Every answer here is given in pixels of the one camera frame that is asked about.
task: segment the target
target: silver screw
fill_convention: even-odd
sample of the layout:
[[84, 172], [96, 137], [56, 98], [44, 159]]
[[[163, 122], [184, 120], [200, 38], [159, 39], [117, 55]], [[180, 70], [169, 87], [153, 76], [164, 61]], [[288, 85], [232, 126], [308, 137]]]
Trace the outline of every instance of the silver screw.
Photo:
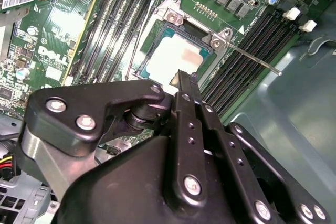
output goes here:
[[53, 111], [55, 113], [60, 113], [67, 109], [65, 103], [57, 99], [47, 101], [46, 106], [48, 110]]
[[236, 131], [237, 131], [238, 133], [242, 133], [242, 132], [243, 132], [242, 128], [239, 127], [238, 125], [235, 125], [235, 129], [236, 129]]
[[208, 112], [214, 112], [214, 110], [209, 105], [206, 105], [205, 108]]
[[76, 124], [83, 130], [90, 131], [96, 127], [96, 122], [89, 115], [81, 115], [76, 119]]
[[309, 209], [306, 205], [301, 204], [300, 207], [301, 207], [302, 212], [304, 213], [304, 215], [305, 215], [307, 218], [309, 218], [309, 219], [311, 219], [311, 220], [314, 218], [313, 213], [310, 211], [310, 209]]
[[191, 176], [184, 178], [184, 186], [191, 195], [199, 195], [201, 193], [201, 185]]
[[314, 206], [314, 210], [315, 210], [318, 217], [320, 217], [322, 220], [325, 220], [326, 215], [324, 214], [324, 212], [322, 211], [321, 208], [319, 208], [318, 206]]
[[260, 216], [265, 219], [265, 220], [270, 220], [271, 219], [271, 212], [268, 210], [266, 205], [261, 202], [260, 200], [256, 201], [255, 203], [256, 209]]
[[183, 97], [186, 101], [190, 102], [190, 97], [189, 97], [189, 95], [187, 95], [187, 94], [183, 94], [182, 97]]
[[155, 93], [160, 93], [160, 89], [156, 85], [151, 86], [151, 90], [153, 90]]

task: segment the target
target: gray metal panel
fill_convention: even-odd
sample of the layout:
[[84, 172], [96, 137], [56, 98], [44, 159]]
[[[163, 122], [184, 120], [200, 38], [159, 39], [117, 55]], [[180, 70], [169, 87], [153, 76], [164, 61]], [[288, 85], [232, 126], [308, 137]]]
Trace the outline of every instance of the gray metal panel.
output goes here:
[[292, 48], [277, 66], [283, 76], [270, 73], [227, 122], [243, 125], [336, 223], [336, 54], [307, 50]]

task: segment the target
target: yellow wire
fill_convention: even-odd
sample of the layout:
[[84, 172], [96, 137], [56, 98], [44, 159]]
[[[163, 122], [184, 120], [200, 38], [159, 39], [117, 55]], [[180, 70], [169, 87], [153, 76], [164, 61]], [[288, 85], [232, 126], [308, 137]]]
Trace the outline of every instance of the yellow wire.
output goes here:
[[0, 164], [6, 162], [6, 161], [8, 161], [8, 160], [11, 160], [11, 159], [12, 159], [12, 156], [10, 156], [10, 157], [6, 157], [6, 158], [0, 160]]

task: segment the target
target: motherboard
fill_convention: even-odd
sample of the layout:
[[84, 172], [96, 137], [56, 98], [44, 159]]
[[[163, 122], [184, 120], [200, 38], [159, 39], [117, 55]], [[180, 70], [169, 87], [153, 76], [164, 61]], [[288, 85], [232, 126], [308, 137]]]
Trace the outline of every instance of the motherboard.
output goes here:
[[0, 105], [38, 89], [197, 72], [224, 121], [332, 0], [0, 0]]

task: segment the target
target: red wire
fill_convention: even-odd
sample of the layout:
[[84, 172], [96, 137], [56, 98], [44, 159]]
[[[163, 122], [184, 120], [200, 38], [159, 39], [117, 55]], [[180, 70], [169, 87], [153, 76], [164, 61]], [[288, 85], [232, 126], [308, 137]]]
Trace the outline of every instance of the red wire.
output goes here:
[[11, 167], [11, 166], [12, 164], [3, 164], [3, 165], [0, 165], [0, 169], [5, 168], [5, 167]]

